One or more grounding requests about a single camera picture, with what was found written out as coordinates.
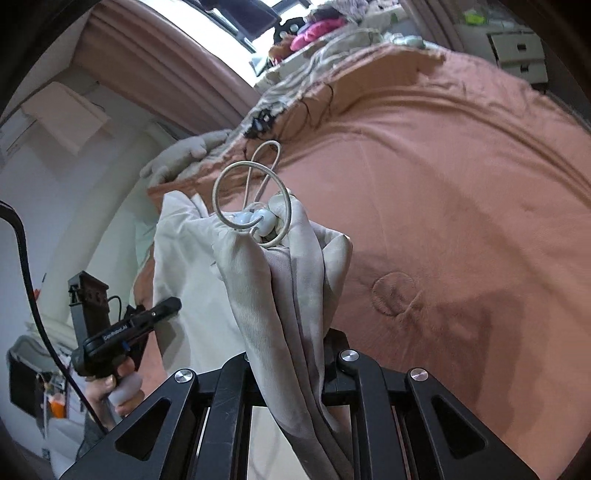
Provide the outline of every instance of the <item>white plastic bead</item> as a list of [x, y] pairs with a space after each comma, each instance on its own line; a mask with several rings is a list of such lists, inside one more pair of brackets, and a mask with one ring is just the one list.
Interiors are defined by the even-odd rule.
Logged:
[[248, 222], [252, 220], [252, 212], [238, 212], [234, 215], [234, 222], [238, 225], [246, 225]]
[[277, 225], [277, 217], [267, 209], [260, 209], [254, 212], [252, 214], [251, 220], [254, 220], [258, 217], [262, 217], [262, 220], [255, 225], [257, 233], [260, 236], [269, 235], [269, 233], [271, 233]]

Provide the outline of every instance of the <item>white cord loop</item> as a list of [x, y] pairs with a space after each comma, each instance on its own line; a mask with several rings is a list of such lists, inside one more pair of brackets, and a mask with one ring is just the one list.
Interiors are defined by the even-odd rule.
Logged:
[[[266, 145], [275, 145], [277, 148], [277, 155], [275, 156], [275, 160], [274, 160], [271, 168], [268, 168], [268, 167], [264, 166], [263, 164], [254, 161], [254, 159], [256, 159], [258, 153], [260, 152], [261, 148]], [[270, 232], [269, 225], [272, 220], [271, 220], [269, 214], [272, 215], [272, 212], [270, 212], [270, 210], [268, 210], [265, 207], [261, 208], [262, 205], [260, 204], [259, 200], [265, 191], [265, 188], [267, 186], [267, 183], [269, 182], [269, 179], [273, 179], [273, 181], [275, 181], [275, 183], [279, 187], [281, 195], [283, 196], [283, 201], [285, 202], [285, 222], [283, 223], [283, 226], [281, 227], [280, 231], [277, 232], [277, 236], [273, 240], [271, 240], [270, 242], [260, 244], [260, 246], [263, 248], [271, 248], [271, 247], [276, 247], [277, 245], [279, 245], [279, 243], [287, 235], [287, 231], [289, 230], [289, 227], [291, 225], [290, 194], [289, 194], [289, 191], [287, 190], [285, 184], [281, 181], [281, 179], [278, 177], [278, 175], [273, 171], [276, 168], [277, 164], [279, 163], [280, 154], [281, 154], [281, 144], [279, 142], [277, 142], [275, 140], [268, 140], [266, 142], [263, 142], [261, 145], [259, 145], [259, 147], [253, 153], [252, 161], [244, 160], [244, 161], [238, 161], [238, 162], [235, 162], [231, 165], [228, 165], [226, 168], [223, 169], [223, 171], [220, 173], [220, 176], [217, 178], [215, 184], [213, 185], [213, 193], [212, 193], [213, 211], [215, 212], [217, 217], [220, 219], [220, 221], [224, 225], [226, 225], [230, 228], [233, 228], [234, 230], [238, 230], [238, 231], [250, 230], [249, 233], [254, 238], [254, 235], [256, 233], [258, 235], [261, 235], [264, 232]], [[244, 201], [242, 204], [243, 205], [242, 212], [239, 213], [237, 215], [237, 217], [235, 218], [235, 220], [239, 219], [240, 223], [232, 222], [230, 219], [228, 219], [226, 216], [224, 216], [221, 209], [220, 209], [219, 202], [218, 202], [219, 186], [222, 182], [222, 179], [233, 168], [238, 168], [238, 167], [249, 167], [248, 168], [248, 176], [246, 177], [246, 192], [245, 192]], [[263, 172], [265, 174], [265, 178], [263, 179], [259, 189], [256, 191], [254, 202], [251, 203], [247, 208], [246, 204], [248, 203], [250, 179], [251, 179], [251, 174], [252, 174], [253, 168]], [[246, 213], [251, 208], [254, 208], [256, 211], [249, 217]]]

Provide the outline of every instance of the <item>silver screw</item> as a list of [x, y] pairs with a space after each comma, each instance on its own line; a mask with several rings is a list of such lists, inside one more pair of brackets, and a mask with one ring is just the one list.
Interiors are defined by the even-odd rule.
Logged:
[[187, 370], [186, 368], [183, 368], [182, 370], [179, 370], [178, 372], [176, 372], [174, 374], [174, 379], [178, 383], [187, 383], [192, 378], [193, 378], [193, 372], [191, 372], [190, 370]]
[[414, 381], [417, 382], [424, 382], [427, 378], [429, 378], [429, 374], [425, 369], [422, 368], [413, 368], [410, 371], [410, 376], [413, 378]]
[[355, 362], [357, 359], [359, 359], [359, 354], [355, 350], [343, 350], [340, 353], [340, 357], [345, 362]]

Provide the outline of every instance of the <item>embroidered circle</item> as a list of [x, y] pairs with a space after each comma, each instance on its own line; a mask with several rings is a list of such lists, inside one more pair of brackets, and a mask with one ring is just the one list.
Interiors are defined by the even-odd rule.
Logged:
[[417, 296], [414, 280], [402, 272], [391, 272], [377, 279], [371, 290], [374, 308], [389, 317], [404, 313]]

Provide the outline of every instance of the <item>drawer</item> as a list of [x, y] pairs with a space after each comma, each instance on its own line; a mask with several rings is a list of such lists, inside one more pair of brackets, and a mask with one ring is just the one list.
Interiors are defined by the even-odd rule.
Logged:
[[501, 65], [501, 68], [507, 73], [523, 78], [530, 83], [548, 83], [548, 73], [543, 61]]
[[542, 42], [535, 33], [490, 35], [499, 64], [524, 60], [544, 60]]

